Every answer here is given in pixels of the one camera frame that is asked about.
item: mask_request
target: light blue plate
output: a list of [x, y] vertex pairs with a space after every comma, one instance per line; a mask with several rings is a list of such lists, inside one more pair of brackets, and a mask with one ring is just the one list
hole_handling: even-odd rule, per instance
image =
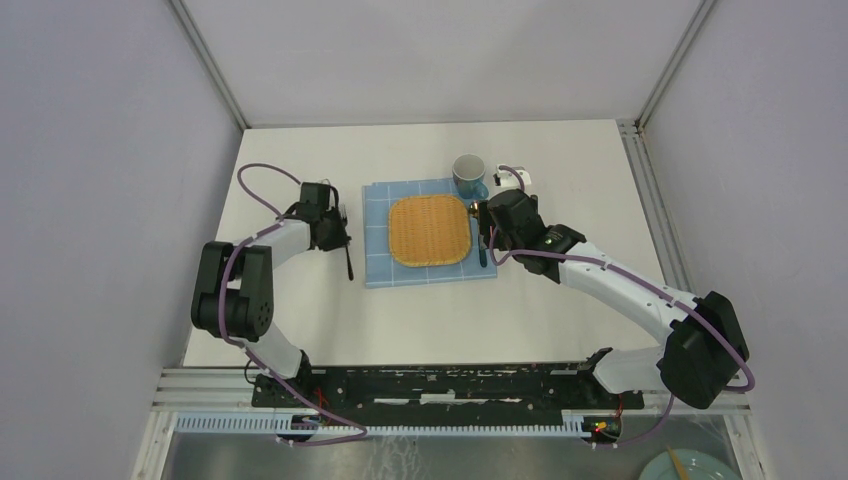
[[[741, 480], [730, 467], [706, 453], [675, 449], [674, 453], [686, 468], [690, 480]], [[642, 470], [639, 480], [680, 480], [668, 452], [657, 455]]]

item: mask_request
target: mug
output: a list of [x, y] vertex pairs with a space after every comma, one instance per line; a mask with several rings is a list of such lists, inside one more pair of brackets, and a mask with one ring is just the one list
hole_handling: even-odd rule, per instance
[[453, 183], [459, 196], [468, 199], [484, 199], [489, 189], [483, 184], [486, 164], [477, 155], [463, 155], [453, 162]]

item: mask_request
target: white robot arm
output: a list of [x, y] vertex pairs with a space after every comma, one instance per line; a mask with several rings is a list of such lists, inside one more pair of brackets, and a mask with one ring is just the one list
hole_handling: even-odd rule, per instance
[[[224, 320], [218, 300], [226, 288], [223, 266], [234, 255], [232, 244], [210, 242], [204, 247], [192, 303], [197, 328], [235, 339], [283, 379], [296, 378], [311, 367], [306, 354], [271, 322], [271, 272], [304, 251], [347, 248], [349, 242], [337, 194], [335, 206], [329, 201], [332, 187], [304, 183], [301, 188], [301, 201], [286, 218], [260, 232], [237, 256], [234, 274], [226, 280], [241, 278], [241, 285], [226, 289]], [[490, 249], [508, 251], [531, 273], [597, 298], [636, 322], [659, 344], [633, 351], [602, 349], [580, 368], [591, 371], [609, 393], [667, 390], [693, 407], [709, 407], [748, 358], [730, 302], [715, 292], [700, 299], [635, 275], [579, 232], [563, 225], [546, 226], [537, 204], [523, 191], [507, 190], [473, 204], [470, 213], [478, 219]], [[350, 266], [348, 270], [352, 279]], [[228, 338], [221, 335], [219, 321], [225, 322]], [[729, 353], [728, 345], [738, 355]]]

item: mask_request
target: white table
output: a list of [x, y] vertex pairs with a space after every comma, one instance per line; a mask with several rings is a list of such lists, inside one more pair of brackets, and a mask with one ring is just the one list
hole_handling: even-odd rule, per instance
[[[329, 178], [347, 205], [354, 282], [343, 250], [307, 252], [274, 272], [274, 322], [313, 365], [572, 361], [605, 346], [655, 345], [594, 298], [513, 261], [496, 280], [365, 289], [362, 186], [448, 177], [464, 153], [486, 161], [491, 195], [500, 191], [490, 175], [497, 163], [526, 167], [528, 192], [539, 195], [548, 224], [568, 225], [642, 275], [662, 279], [612, 120], [248, 130], [236, 169], [266, 162], [301, 180]], [[280, 209], [298, 198], [295, 184], [276, 172], [253, 169], [245, 180]], [[216, 238], [240, 240], [272, 220], [233, 175]], [[185, 366], [245, 361], [236, 348], [192, 330]]]

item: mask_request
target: blue checkered cloth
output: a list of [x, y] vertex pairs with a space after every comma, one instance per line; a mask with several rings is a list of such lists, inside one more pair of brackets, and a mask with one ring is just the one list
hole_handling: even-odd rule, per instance
[[[362, 187], [365, 220], [365, 286], [368, 288], [427, 285], [430, 283], [461, 282], [482, 278], [497, 278], [498, 269], [489, 259], [480, 266], [477, 251], [477, 220], [471, 219], [471, 250], [461, 262], [435, 267], [405, 267], [389, 253], [389, 209], [401, 198], [416, 195], [456, 193], [450, 178], [411, 182], [379, 182]], [[462, 200], [466, 206], [471, 200]]]

